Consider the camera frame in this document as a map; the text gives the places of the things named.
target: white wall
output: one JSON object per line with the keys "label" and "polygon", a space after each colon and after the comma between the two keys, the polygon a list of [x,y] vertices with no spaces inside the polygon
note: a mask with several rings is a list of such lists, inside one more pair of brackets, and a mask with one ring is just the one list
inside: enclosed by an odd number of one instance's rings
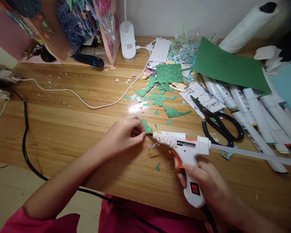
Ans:
{"label": "white wall", "polygon": [[[202,32],[225,37],[255,6],[268,0],[127,0],[127,20],[136,36],[175,36],[202,27]],[[291,29],[291,0],[273,0],[281,13],[259,33],[260,38],[282,35]],[[124,0],[118,0],[120,22]]]}
{"label": "white wall", "polygon": [[0,64],[13,69],[18,61],[0,47]]}

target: red power switch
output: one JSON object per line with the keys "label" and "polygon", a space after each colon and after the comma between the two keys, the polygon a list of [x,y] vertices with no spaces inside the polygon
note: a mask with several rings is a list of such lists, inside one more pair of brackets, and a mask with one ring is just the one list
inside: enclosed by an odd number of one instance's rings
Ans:
{"label": "red power switch", "polygon": [[191,191],[192,191],[192,193],[200,196],[198,184],[193,183],[193,182],[190,182],[190,185],[191,185]]}

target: scissors blade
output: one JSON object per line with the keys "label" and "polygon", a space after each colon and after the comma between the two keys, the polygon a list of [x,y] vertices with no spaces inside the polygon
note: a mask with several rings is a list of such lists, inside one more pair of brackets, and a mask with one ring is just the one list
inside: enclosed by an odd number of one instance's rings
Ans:
{"label": "scissors blade", "polygon": [[211,117],[212,116],[212,112],[208,110],[208,108],[206,108],[204,105],[202,105],[198,100],[196,100],[192,95],[191,99],[193,100],[193,102],[196,104],[196,106],[199,108],[199,110],[205,115],[205,117]]}

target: wooden desk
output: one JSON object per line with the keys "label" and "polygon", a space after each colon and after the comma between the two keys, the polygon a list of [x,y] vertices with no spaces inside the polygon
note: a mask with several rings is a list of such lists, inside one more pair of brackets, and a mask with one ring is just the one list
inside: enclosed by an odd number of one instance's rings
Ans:
{"label": "wooden desk", "polygon": [[[152,40],[153,38],[138,38],[137,45],[146,45]],[[242,54],[251,56],[254,49],[243,50]],[[147,50],[140,49],[137,50],[136,60],[126,63],[119,51],[116,68],[108,71],[72,65],[18,64],[15,72],[26,78],[35,78],[44,88],[72,89],[86,103],[100,106],[118,100],[129,86],[125,81],[132,78],[132,73],[141,73],[148,56]],[[116,78],[120,79],[119,83],[115,82]],[[147,82],[141,78],[127,95],[133,95],[134,89],[144,88]],[[53,175],[82,155],[100,140],[117,119],[127,114],[137,113],[153,129],[154,124],[157,124],[158,130],[184,132],[191,138],[204,136],[202,119],[195,111],[172,119],[173,123],[166,126],[169,119],[163,107],[151,104],[140,109],[145,102],[138,104],[137,100],[123,98],[113,106],[93,110],[70,92],[44,92],[33,81],[20,82],[13,85],[13,88],[28,103],[29,158],[37,170],[46,176]],[[182,103],[183,99],[178,91],[165,93],[166,96],[173,94],[178,98],[166,101],[169,107],[175,107],[180,112],[192,110],[188,104]],[[155,109],[159,111],[158,116],[151,114]],[[23,103],[12,94],[12,100],[0,118],[0,162],[28,169],[21,149],[24,129]],[[210,132],[217,133],[214,129],[210,129]],[[221,143],[224,142],[220,134],[216,137]],[[95,170],[83,185],[182,215],[205,219],[200,210],[193,208],[185,200],[183,188],[175,176],[173,156],[168,153],[168,148],[161,145],[149,150],[149,142],[151,138],[146,137],[142,145],[108,161]],[[256,151],[247,137],[238,146]],[[216,150],[208,158],[247,204],[270,220],[291,229],[290,166],[286,166],[289,174],[277,174],[263,160],[234,155],[227,161],[221,156],[221,151]],[[155,167],[159,163],[160,171],[157,171]]]}

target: black scissors handle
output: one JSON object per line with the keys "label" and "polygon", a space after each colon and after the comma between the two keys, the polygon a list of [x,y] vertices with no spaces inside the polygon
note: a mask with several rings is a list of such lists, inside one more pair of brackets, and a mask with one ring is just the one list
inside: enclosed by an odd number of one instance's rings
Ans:
{"label": "black scissors handle", "polygon": [[[225,127],[225,125],[223,124],[221,119],[218,117],[218,115],[228,119],[230,122],[232,122],[233,125],[235,125],[235,127],[237,129],[237,132],[238,132],[237,138],[234,137],[229,132],[229,130]],[[216,112],[215,114],[212,115],[212,117],[217,121],[218,125],[215,124],[213,121],[211,121],[210,118],[206,118],[206,121],[212,127],[214,127],[228,141],[228,144],[226,146],[233,147],[234,146],[234,141],[240,141],[240,140],[242,140],[244,138],[244,131],[243,131],[242,126],[233,117],[230,117],[229,115],[227,115],[225,113],[221,113],[221,112]],[[221,144],[217,143],[211,137],[210,133],[208,132],[207,124],[206,124],[205,121],[203,121],[202,125],[203,125],[204,134],[206,135],[206,137],[208,137],[210,139],[211,143],[217,144],[217,145],[221,145]]]}

